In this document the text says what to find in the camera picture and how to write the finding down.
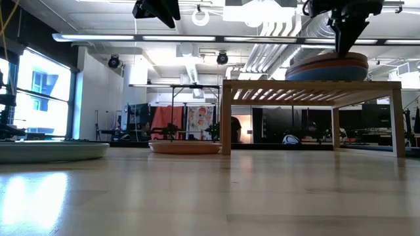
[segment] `wooden table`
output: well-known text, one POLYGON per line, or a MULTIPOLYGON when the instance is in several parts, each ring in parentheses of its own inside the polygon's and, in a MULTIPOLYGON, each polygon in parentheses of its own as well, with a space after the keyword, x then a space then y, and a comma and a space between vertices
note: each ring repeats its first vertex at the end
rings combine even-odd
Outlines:
POLYGON ((333 147, 336 151, 372 151, 340 148, 339 108, 390 97, 392 146, 395 157, 405 157, 401 82, 382 81, 223 81, 222 154, 231 151, 231 106, 325 106, 331 109, 333 147))

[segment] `round cushion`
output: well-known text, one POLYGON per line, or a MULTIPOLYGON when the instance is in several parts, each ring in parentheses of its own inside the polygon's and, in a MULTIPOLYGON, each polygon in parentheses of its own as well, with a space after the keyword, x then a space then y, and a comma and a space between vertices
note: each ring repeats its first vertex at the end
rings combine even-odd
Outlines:
POLYGON ((349 60, 349 59, 334 60, 334 61, 328 61, 328 62, 312 63, 307 66, 301 66, 301 67, 295 67, 294 69, 288 69, 286 71, 286 77, 293 75, 294 73, 298 73, 298 72, 305 71, 308 69, 333 68, 337 66, 359 66, 366 69, 368 69, 369 67, 367 62, 361 62, 358 60, 349 60))
POLYGON ((368 69, 360 66, 336 66, 316 68, 287 76, 286 81, 363 81, 368 69))
POLYGON ((287 81, 363 81, 368 74, 368 58, 349 52, 345 58, 337 53, 313 56, 290 66, 287 81))
POLYGON ((220 143, 182 140, 153 140, 149 146, 154 153, 179 155, 217 154, 221 148, 220 143))
POLYGON ((105 156, 109 144, 88 142, 0 142, 0 163, 81 161, 105 156))

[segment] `wooden floor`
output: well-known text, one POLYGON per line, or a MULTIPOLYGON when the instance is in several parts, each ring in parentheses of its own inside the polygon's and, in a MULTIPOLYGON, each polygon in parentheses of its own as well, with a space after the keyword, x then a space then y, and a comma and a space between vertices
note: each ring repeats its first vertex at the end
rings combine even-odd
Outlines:
POLYGON ((420 161, 331 151, 0 165, 0 235, 420 235, 420 161))

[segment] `white pillar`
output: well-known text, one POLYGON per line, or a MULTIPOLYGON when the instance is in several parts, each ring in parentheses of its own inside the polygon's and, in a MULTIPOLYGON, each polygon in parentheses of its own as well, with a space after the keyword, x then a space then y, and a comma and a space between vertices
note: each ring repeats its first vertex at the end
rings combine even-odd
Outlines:
POLYGON ((147 83, 147 67, 144 67, 144 69, 146 70, 146 73, 144 73, 144 70, 142 71, 143 73, 139 73, 138 70, 135 70, 135 66, 130 65, 124 67, 123 114, 121 116, 121 127, 123 130, 127 128, 127 113, 124 112, 125 106, 127 104, 135 105, 146 103, 147 88, 129 86, 130 84, 139 84, 136 79, 138 76, 143 78, 146 76, 145 83, 147 83))
POLYGON ((143 104, 146 103, 145 87, 130 87, 130 84, 135 83, 137 73, 135 66, 125 66, 124 69, 124 90, 123 90, 123 107, 128 104, 143 104))

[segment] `window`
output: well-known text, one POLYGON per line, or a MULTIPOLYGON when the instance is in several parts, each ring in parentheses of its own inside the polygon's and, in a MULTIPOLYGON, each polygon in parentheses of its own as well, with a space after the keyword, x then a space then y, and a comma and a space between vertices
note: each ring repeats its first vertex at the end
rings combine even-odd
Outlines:
POLYGON ((69 68, 25 50, 19 63, 13 124, 26 132, 67 135, 71 78, 69 68))
MULTIPOLYGON (((0 70, 1 70, 1 73, 3 73, 3 84, 7 85, 8 78, 9 78, 9 62, 0 58, 0 70)), ((7 92, 4 87, 0 88, 0 94, 6 94, 6 93, 7 92)), ((5 105, 0 104, 0 111, 3 111, 4 108, 5 108, 5 105)))

